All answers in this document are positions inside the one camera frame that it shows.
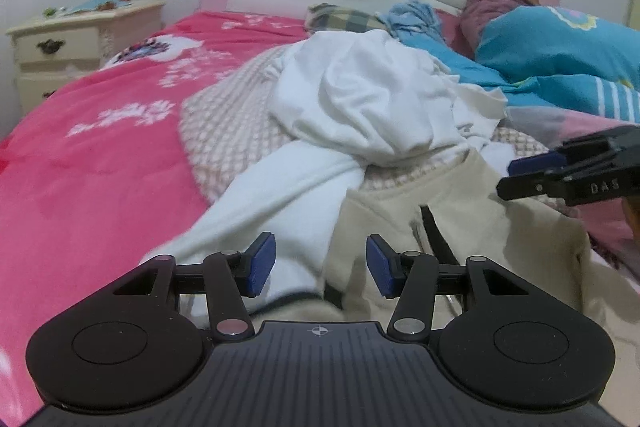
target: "white cloth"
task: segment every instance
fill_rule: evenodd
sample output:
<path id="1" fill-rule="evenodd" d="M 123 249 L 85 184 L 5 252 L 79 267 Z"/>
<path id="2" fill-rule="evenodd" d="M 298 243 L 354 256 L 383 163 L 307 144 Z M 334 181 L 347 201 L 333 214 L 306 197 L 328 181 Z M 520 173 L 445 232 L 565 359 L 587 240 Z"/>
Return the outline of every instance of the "white cloth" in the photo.
<path id="1" fill-rule="evenodd" d="M 500 90 L 458 84 L 428 52 L 382 30 L 319 32 L 270 66 L 279 78 L 273 116 L 300 140 L 236 177 L 186 233 L 150 252 L 179 264 L 244 250 L 260 232 L 276 236 L 276 264 L 250 311 L 294 291 L 317 291 L 328 244 L 349 188 L 368 164 L 449 162 L 481 150 L 504 117 Z M 206 317 L 202 301 L 192 318 Z"/>

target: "nightstand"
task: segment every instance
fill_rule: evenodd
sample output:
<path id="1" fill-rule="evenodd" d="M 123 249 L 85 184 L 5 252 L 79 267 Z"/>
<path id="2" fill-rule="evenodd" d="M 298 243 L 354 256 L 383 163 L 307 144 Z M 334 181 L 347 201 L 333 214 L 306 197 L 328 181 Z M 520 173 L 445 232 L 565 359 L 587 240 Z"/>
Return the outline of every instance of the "nightstand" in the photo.
<path id="1" fill-rule="evenodd" d="M 22 113 L 160 30 L 162 6 L 162 0 L 139 0 L 113 10 L 37 18 L 7 30 L 14 44 Z"/>

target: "beige shirt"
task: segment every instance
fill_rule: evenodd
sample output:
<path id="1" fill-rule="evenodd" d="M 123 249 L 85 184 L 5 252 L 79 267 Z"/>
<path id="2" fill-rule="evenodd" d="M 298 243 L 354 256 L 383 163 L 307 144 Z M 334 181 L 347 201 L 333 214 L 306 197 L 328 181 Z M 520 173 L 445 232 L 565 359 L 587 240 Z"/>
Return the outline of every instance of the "beige shirt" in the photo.
<path id="1" fill-rule="evenodd" d="M 398 252 L 430 251 L 420 214 L 427 205 L 460 264 L 484 255 L 609 333 L 616 365 L 600 403 L 626 425 L 640 425 L 640 297 L 615 270 L 591 260 L 580 221 L 531 198 L 500 200 L 498 178 L 471 151 L 457 165 L 401 187 L 348 192 L 325 265 L 327 283 L 345 293 L 345 320 L 375 320 L 386 328 L 396 302 L 382 298 L 373 282 L 366 238 L 379 233 Z M 453 317 L 451 304 L 438 296 L 432 327 Z"/>

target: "pink bedsheet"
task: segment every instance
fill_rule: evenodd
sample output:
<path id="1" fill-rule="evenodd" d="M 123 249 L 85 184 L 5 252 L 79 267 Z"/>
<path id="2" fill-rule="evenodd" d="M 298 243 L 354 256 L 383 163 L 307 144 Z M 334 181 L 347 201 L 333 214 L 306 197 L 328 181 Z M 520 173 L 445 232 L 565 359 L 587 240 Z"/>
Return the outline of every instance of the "pink bedsheet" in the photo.
<path id="1" fill-rule="evenodd" d="M 599 132 L 628 122 L 601 118 L 591 114 L 567 111 L 559 138 L 569 140 L 577 136 L 584 136 Z M 582 204 L 580 214 L 585 228 L 601 245 L 612 253 L 617 261 L 622 261 L 625 267 L 640 282 L 640 251 L 634 241 L 631 228 L 626 223 L 622 210 L 622 200 L 599 201 L 598 203 Z"/>
<path id="2" fill-rule="evenodd" d="M 181 101 L 302 21 L 196 13 L 169 49 L 60 89 L 0 144 L 0 419 L 41 405 L 24 362 L 36 328 L 133 268 L 206 209 L 178 139 Z"/>

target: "pink blanket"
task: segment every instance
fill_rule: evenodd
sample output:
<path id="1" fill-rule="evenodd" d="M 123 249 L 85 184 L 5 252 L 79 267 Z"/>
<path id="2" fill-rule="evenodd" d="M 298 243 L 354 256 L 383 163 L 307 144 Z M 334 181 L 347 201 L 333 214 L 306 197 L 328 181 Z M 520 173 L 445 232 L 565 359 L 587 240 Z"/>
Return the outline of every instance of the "pink blanket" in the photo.
<path id="1" fill-rule="evenodd" d="M 553 148 L 565 140 L 622 124 L 610 118 L 558 107 L 509 107 L 509 127 L 533 136 Z M 597 250 L 640 291 L 640 251 L 626 223 L 620 198 L 580 206 L 584 226 L 597 241 Z"/>
<path id="2" fill-rule="evenodd" d="M 306 38 L 302 21 L 196 13 L 156 55 L 60 89 L 0 144 L 0 419 L 41 405 L 24 362 L 36 328 L 202 215 L 181 101 L 249 58 Z"/>

